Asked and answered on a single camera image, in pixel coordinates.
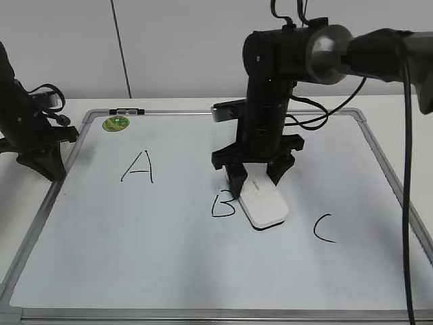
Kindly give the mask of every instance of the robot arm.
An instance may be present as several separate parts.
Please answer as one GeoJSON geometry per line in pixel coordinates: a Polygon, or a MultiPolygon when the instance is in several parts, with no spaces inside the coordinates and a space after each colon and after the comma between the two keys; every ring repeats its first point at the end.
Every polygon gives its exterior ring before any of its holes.
{"type": "Polygon", "coordinates": [[[354,38],[347,28],[328,25],[326,18],[305,28],[296,28],[288,20],[280,30],[249,35],[243,59],[249,77],[245,102],[213,110],[216,120],[238,120],[236,142],[212,154],[215,169],[226,167],[234,198],[246,179],[243,163],[267,163],[268,176],[276,185],[294,164],[291,150],[303,148],[299,135],[283,135],[288,102],[298,81],[333,85],[348,74],[403,81],[405,60],[420,110],[433,111],[431,32],[381,29],[354,38]]]}

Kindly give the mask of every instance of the white object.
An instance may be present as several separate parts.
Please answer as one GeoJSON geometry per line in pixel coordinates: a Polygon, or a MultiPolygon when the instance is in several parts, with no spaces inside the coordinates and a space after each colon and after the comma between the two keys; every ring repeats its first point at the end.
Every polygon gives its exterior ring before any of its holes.
{"type": "Polygon", "coordinates": [[[289,208],[266,174],[266,164],[244,164],[244,167],[248,177],[242,187],[240,203],[252,226],[263,230],[284,222],[289,208]]]}

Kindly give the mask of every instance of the whiteboard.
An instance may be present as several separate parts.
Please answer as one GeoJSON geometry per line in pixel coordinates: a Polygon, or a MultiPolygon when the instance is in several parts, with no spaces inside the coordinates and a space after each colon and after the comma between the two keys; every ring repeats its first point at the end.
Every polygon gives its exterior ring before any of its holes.
{"type": "MultiPolygon", "coordinates": [[[[130,116],[91,124],[10,304],[33,308],[405,309],[401,207],[351,116],[305,138],[278,188],[286,221],[258,232],[210,155],[235,121],[130,116]],[[317,233],[335,243],[324,242],[317,233]]],[[[433,270],[411,234],[416,309],[433,270]]]]}

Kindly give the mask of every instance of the black bracket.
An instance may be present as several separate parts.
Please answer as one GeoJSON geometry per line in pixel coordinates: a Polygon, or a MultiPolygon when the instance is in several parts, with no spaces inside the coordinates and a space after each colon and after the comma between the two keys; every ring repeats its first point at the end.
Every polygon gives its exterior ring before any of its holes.
{"type": "Polygon", "coordinates": [[[60,181],[66,176],[60,155],[60,142],[72,143],[77,138],[78,131],[75,127],[51,127],[49,141],[34,150],[19,151],[5,138],[0,139],[0,154],[2,152],[17,152],[17,163],[33,169],[50,181],[60,181]]]}

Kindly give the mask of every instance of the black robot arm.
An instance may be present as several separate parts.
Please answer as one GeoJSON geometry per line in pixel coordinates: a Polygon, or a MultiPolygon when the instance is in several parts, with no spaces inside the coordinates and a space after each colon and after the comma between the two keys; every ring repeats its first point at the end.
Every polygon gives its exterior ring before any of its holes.
{"type": "MultiPolygon", "coordinates": [[[[61,92],[52,85],[56,93],[61,92]]],[[[0,153],[18,153],[17,162],[34,169],[47,179],[61,180],[65,168],[60,156],[60,142],[75,142],[78,131],[67,127],[69,119],[58,115],[61,108],[49,109],[37,100],[37,94],[25,91],[15,79],[7,54],[0,43],[0,153]],[[54,127],[48,121],[54,118],[61,127],[54,127]]]]}

